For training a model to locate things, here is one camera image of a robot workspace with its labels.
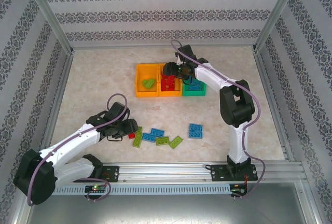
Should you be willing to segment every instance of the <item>metal profile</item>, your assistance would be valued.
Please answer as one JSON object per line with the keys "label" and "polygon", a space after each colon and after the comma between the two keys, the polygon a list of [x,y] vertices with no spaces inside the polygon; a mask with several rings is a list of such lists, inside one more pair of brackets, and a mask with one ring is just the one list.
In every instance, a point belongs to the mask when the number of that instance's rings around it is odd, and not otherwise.
{"label": "metal profile", "polygon": [[56,128],[56,123],[57,123],[61,103],[62,103],[62,98],[64,95],[64,90],[66,88],[69,73],[71,70],[74,53],[75,53],[74,51],[71,52],[71,54],[68,55],[68,58],[66,60],[65,68],[64,68],[64,71],[62,74],[62,78],[61,78],[60,85],[59,85],[59,88],[58,88],[58,91],[56,94],[56,98],[54,99],[54,106],[52,107],[52,110],[51,110],[51,114],[49,117],[49,123],[46,127],[45,136],[44,136],[45,138],[41,145],[41,149],[44,149],[51,144],[53,133]]}
{"label": "metal profile", "polygon": [[296,193],[307,224],[323,224],[308,182],[294,184]]}
{"label": "metal profile", "polygon": [[257,41],[254,45],[255,51],[261,50],[262,46],[264,45],[266,39],[268,38],[275,22],[277,21],[278,17],[280,16],[281,12],[283,11],[285,5],[287,4],[288,0],[277,0],[273,10],[271,11],[271,14],[266,21],[263,29],[261,30]]}
{"label": "metal profile", "polygon": [[46,20],[50,24],[52,30],[54,31],[55,35],[57,36],[58,40],[60,41],[62,47],[64,48],[66,54],[70,54],[72,51],[72,46],[69,43],[66,34],[61,28],[60,23],[57,20],[54,12],[52,11],[50,5],[48,4],[47,0],[36,0],[39,8],[42,10],[43,15],[45,16]]}
{"label": "metal profile", "polygon": [[[204,163],[107,163],[106,166],[120,166],[118,183],[113,185],[199,185],[199,184],[240,184],[243,181],[212,182],[206,164],[223,164],[222,162]],[[260,176],[263,166],[253,162]],[[295,183],[307,181],[301,162],[287,160],[266,161],[266,172],[262,183]]]}
{"label": "metal profile", "polygon": [[295,161],[292,150],[291,150],[291,146],[289,145],[289,141],[288,141],[287,135],[285,133],[285,129],[283,127],[281,117],[279,115],[276,101],[273,97],[271,85],[270,85],[270,83],[268,83],[269,79],[268,79],[267,73],[264,69],[264,66],[262,64],[262,59],[260,57],[260,53],[253,52],[253,54],[254,54],[256,65],[257,65],[258,73],[260,76],[260,80],[263,85],[265,95],[266,95],[266,98],[267,98],[267,101],[269,104],[269,108],[270,108],[272,119],[273,119],[273,122],[275,125],[276,133],[279,137],[281,145],[284,146],[288,160]]}
{"label": "metal profile", "polygon": [[[85,185],[67,185],[58,188],[53,195],[86,195]],[[176,195],[176,194],[231,194],[229,184],[197,185],[112,185],[111,195]]]}

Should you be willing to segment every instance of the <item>wire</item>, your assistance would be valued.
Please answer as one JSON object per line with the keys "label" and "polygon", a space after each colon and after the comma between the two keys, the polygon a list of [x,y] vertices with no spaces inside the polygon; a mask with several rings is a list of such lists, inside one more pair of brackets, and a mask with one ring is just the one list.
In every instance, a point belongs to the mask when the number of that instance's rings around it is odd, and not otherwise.
{"label": "wire", "polygon": [[198,65],[204,67],[205,69],[212,71],[214,74],[216,74],[217,76],[219,76],[222,80],[227,81],[228,83],[230,83],[230,84],[236,86],[237,88],[242,89],[243,91],[245,91],[247,94],[249,94],[249,95],[253,98],[253,100],[255,101],[255,103],[256,103],[256,105],[257,105],[257,116],[256,116],[256,118],[255,118],[252,122],[249,122],[247,125],[245,125],[245,126],[243,127],[243,129],[242,129],[242,149],[243,149],[244,154],[246,154],[249,158],[251,158],[251,159],[255,159],[255,160],[257,160],[257,161],[259,161],[259,162],[262,163],[262,165],[263,165],[263,171],[262,171],[262,173],[261,173],[261,175],[260,175],[260,177],[259,177],[257,183],[256,183],[255,186],[252,188],[252,190],[249,191],[246,195],[243,196],[243,197],[247,197],[248,195],[250,195],[250,194],[251,194],[251,193],[257,188],[258,184],[259,184],[260,181],[263,179],[263,176],[264,176],[264,174],[265,174],[265,169],[266,169],[266,165],[265,165],[265,163],[264,163],[264,161],[263,161],[262,159],[251,156],[251,155],[245,150],[245,143],[244,143],[244,141],[245,141],[245,130],[246,130],[248,127],[252,126],[254,123],[256,123],[256,122],[258,121],[259,117],[260,117],[261,109],[260,109],[259,101],[258,101],[258,99],[256,98],[256,96],[255,96],[250,90],[248,90],[247,88],[245,88],[245,87],[243,87],[243,86],[237,84],[236,82],[233,82],[233,81],[229,80],[228,78],[226,78],[225,76],[223,76],[223,74],[221,74],[221,73],[218,72],[217,70],[215,70],[215,69],[213,69],[213,68],[210,68],[210,67],[207,67],[207,66],[205,66],[204,64],[202,64],[202,63],[200,63],[200,62],[194,60],[193,58],[191,58],[191,57],[187,56],[186,54],[182,53],[181,51],[179,51],[179,50],[177,49],[177,47],[174,45],[174,42],[180,44],[181,47],[182,47],[182,44],[181,44],[178,40],[174,40],[174,39],[171,40],[171,45],[172,45],[172,47],[173,47],[173,48],[174,48],[179,54],[181,54],[183,57],[189,59],[190,61],[192,61],[192,62],[194,62],[194,63],[196,63],[196,64],[198,64]]}
{"label": "wire", "polygon": [[98,178],[81,178],[81,180],[87,180],[87,181],[101,181],[102,183],[105,183],[105,184],[103,185],[104,187],[105,187],[106,185],[108,185],[108,188],[109,188],[108,192],[107,192],[106,194],[102,195],[101,197],[99,197],[98,199],[91,199],[91,198],[89,198],[90,193],[93,192],[92,190],[89,191],[88,194],[87,194],[87,199],[88,199],[88,201],[90,201],[90,200],[92,200],[93,202],[100,201],[100,200],[106,198],[106,197],[109,195],[109,193],[111,192],[111,190],[112,190],[112,188],[111,188],[111,186],[110,186],[110,183],[109,183],[108,181],[106,181],[106,180],[103,180],[103,179],[98,179]]}
{"label": "wire", "polygon": [[[92,131],[92,130],[95,130],[95,129],[98,129],[98,128],[101,128],[101,127],[105,127],[105,126],[107,126],[107,125],[109,125],[109,124],[112,124],[112,123],[114,123],[115,121],[117,121],[118,119],[120,119],[121,116],[122,116],[123,114],[125,114],[125,112],[127,111],[128,101],[127,101],[127,98],[126,98],[123,94],[121,94],[121,93],[115,93],[115,94],[113,94],[111,97],[109,97],[109,99],[108,99],[108,101],[107,101],[107,105],[106,105],[107,110],[109,110],[109,106],[108,106],[108,105],[109,105],[109,102],[110,102],[111,99],[112,99],[113,97],[115,97],[115,96],[121,96],[121,97],[123,97],[124,102],[125,102],[124,109],[123,109],[123,111],[121,112],[121,114],[120,114],[119,116],[117,116],[116,118],[114,118],[113,120],[111,120],[111,121],[109,121],[109,122],[103,123],[103,124],[101,124],[101,125],[97,125],[96,127],[91,127],[91,128],[89,128],[89,129],[86,129],[86,130],[82,131],[81,133],[77,133],[77,134],[75,134],[75,135],[69,137],[69,138],[66,139],[64,142],[62,142],[59,146],[57,146],[57,147],[54,148],[52,151],[50,151],[50,153],[48,153],[48,154],[47,154],[47,155],[41,160],[41,162],[37,165],[36,169],[34,170],[32,176],[31,176],[31,180],[30,180],[30,183],[29,183],[29,187],[28,187],[28,189],[27,189],[27,204],[28,204],[28,206],[32,207],[32,206],[34,205],[33,202],[31,201],[32,186],[33,186],[33,183],[34,183],[34,181],[35,181],[36,175],[37,175],[37,173],[38,173],[40,167],[46,162],[47,159],[49,159],[51,156],[53,156],[53,155],[55,154],[55,152],[57,152],[57,150],[59,150],[62,146],[64,146],[65,144],[67,144],[67,143],[70,142],[71,140],[73,140],[73,139],[79,137],[80,135],[82,135],[82,134],[84,134],[84,133],[90,132],[90,131]],[[98,180],[98,181],[102,180],[102,179],[98,179],[98,178],[91,178],[91,179],[93,179],[93,180]]]}
{"label": "wire", "polygon": [[244,175],[244,179],[245,179],[245,189],[244,190],[246,190],[247,188],[248,188],[248,176],[247,176],[247,174],[245,174]]}

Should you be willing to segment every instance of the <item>white robotic arm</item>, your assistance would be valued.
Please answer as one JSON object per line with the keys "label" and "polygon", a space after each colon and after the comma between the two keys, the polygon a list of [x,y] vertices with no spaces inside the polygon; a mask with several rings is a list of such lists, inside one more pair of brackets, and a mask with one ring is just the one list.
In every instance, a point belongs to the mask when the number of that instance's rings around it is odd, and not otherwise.
{"label": "white robotic arm", "polygon": [[68,161],[105,137],[116,139],[107,138],[109,141],[121,141],[123,136],[136,132],[137,122],[129,119],[129,114],[128,108],[115,102],[108,111],[91,116],[86,124],[56,145],[40,152],[27,151],[14,177],[14,184],[26,195],[31,192],[31,201],[40,204],[63,185],[88,177],[99,180],[103,163],[93,155],[85,155],[72,163]]}
{"label": "white robotic arm", "polygon": [[[213,68],[210,63],[204,63],[204,65],[209,68]],[[230,79],[226,75],[223,76],[226,77],[228,80],[222,80],[219,76],[217,76],[215,73],[212,73],[211,70],[206,69],[205,67],[198,66],[195,68],[196,79],[204,82],[217,93],[219,93],[220,89],[222,89],[223,87],[232,86],[232,84],[228,82],[229,80],[235,82],[234,79]],[[246,124],[247,122],[244,122],[240,124],[237,128],[233,125],[229,126],[230,149],[228,152],[228,156],[235,164],[242,163],[248,159],[248,156],[243,152],[242,148],[242,130]],[[247,147],[248,135],[245,135],[244,138],[244,143]]]}
{"label": "white robotic arm", "polygon": [[248,94],[249,86],[245,80],[235,81],[217,71],[204,58],[197,59],[190,45],[176,48],[177,62],[167,63],[163,68],[165,75],[175,75],[182,80],[190,77],[204,82],[214,91],[219,93],[220,113],[223,120],[230,126],[230,150],[227,156],[227,171],[235,178],[251,164],[251,159],[246,155],[247,125],[255,112],[253,99]]}

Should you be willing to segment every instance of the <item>green lego brick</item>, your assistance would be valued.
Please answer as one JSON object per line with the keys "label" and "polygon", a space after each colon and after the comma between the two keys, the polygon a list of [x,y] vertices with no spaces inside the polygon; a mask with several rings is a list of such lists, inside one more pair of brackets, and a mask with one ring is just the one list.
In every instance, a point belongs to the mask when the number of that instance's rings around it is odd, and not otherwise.
{"label": "green lego brick", "polygon": [[172,147],[172,149],[175,149],[181,142],[183,138],[180,136],[177,136],[173,141],[169,143],[169,145]]}
{"label": "green lego brick", "polygon": [[133,146],[139,148],[141,146],[141,142],[142,142],[142,133],[136,133],[136,137],[134,139],[133,142]]}
{"label": "green lego brick", "polygon": [[166,145],[170,143],[169,137],[158,137],[156,138],[156,145]]}
{"label": "green lego brick", "polygon": [[143,128],[142,128],[142,127],[139,127],[139,129],[137,130],[136,133],[142,133],[142,131],[143,131]]}
{"label": "green lego brick", "polygon": [[156,80],[149,79],[149,80],[143,80],[142,84],[145,88],[150,89],[154,86]]}

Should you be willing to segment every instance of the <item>marble floor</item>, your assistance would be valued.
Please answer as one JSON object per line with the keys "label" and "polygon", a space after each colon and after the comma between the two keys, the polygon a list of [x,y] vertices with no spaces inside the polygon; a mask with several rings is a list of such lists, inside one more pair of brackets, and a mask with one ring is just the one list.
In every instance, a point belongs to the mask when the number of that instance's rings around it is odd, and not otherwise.
{"label": "marble floor", "polygon": [[[250,154],[264,160],[284,159],[269,106],[250,47],[192,47],[198,58],[206,58],[227,76],[248,81],[258,97],[262,114],[250,128]],[[130,117],[143,127],[165,130],[165,136],[184,140],[176,148],[156,146],[142,141],[140,148],[132,140],[103,139],[75,158],[91,153],[103,162],[198,162],[225,161],[230,144],[229,127],[220,116],[219,95],[207,88],[205,97],[135,97],[135,67],[138,63],[176,61],[171,47],[77,50],[61,104],[52,144],[66,138],[90,116],[106,109],[108,98],[123,93],[128,98]],[[204,123],[203,139],[189,139],[189,123]]]}

